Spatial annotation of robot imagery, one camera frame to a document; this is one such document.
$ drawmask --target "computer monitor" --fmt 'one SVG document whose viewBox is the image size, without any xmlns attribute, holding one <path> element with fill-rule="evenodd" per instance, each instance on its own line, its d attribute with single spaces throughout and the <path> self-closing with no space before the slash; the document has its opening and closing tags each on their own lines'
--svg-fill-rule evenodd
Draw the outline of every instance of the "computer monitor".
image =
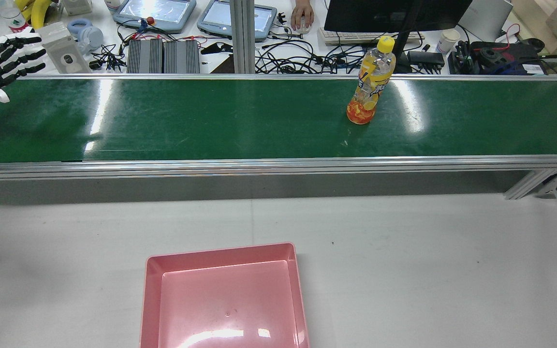
<svg viewBox="0 0 557 348">
<path fill-rule="evenodd" d="M 471 2 L 472 0 L 331 0 L 323 28 L 352 33 L 399 33 L 393 53 L 402 61 L 401 54 L 410 31 L 455 28 Z"/>
</svg>

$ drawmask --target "human hand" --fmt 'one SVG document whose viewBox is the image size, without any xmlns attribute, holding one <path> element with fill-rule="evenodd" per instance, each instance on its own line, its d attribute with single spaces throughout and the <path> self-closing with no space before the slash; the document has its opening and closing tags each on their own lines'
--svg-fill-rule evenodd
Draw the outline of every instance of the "human hand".
<svg viewBox="0 0 557 348">
<path fill-rule="evenodd" d="M 315 13 L 313 12 L 310 0 L 296 0 L 296 6 L 292 11 L 292 29 L 300 29 L 302 16 L 305 17 L 307 28 L 311 27 L 315 20 Z"/>
</svg>

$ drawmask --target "banana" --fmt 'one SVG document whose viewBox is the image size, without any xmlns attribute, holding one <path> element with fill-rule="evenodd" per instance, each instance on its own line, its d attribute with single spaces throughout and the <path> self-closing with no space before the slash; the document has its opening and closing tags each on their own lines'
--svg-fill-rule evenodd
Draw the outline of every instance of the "banana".
<svg viewBox="0 0 557 348">
<path fill-rule="evenodd" d="M 14 0 L 14 2 L 16 3 L 16 6 L 18 6 L 18 9 L 22 11 L 31 3 L 33 3 L 33 0 Z"/>
<path fill-rule="evenodd" d="M 31 9 L 33 9 L 33 3 L 29 4 L 27 7 L 25 7 L 24 10 L 20 11 L 20 13 L 23 15 L 25 20 L 28 22 L 29 19 L 31 18 Z"/>
<path fill-rule="evenodd" d="M 44 16 L 51 0 L 35 0 L 31 8 L 31 26 L 35 29 L 44 27 Z"/>
</svg>

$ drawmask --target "yellow bottle cap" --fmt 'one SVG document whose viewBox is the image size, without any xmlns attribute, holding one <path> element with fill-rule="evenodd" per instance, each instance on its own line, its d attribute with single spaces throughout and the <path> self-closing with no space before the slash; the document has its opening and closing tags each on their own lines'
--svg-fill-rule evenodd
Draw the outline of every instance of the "yellow bottle cap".
<svg viewBox="0 0 557 348">
<path fill-rule="evenodd" d="M 391 37 L 380 37 L 378 41 L 378 51 L 381 53 L 391 53 L 394 48 L 394 39 Z"/>
</svg>

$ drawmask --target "keyboard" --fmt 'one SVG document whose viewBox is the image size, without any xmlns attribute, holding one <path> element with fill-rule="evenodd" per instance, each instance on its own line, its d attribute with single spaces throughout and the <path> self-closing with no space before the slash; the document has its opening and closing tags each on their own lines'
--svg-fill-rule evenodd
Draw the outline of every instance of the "keyboard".
<svg viewBox="0 0 557 348">
<path fill-rule="evenodd" d="M 336 44 L 375 44 L 376 40 L 382 35 L 388 35 L 389 37 L 396 37 L 396 33 L 342 33 L 336 31 L 327 31 L 323 28 L 319 28 L 318 36 L 319 40 L 325 42 L 326 46 L 333 46 Z M 418 33 L 410 33 L 408 41 L 420 42 L 420 37 Z"/>
</svg>

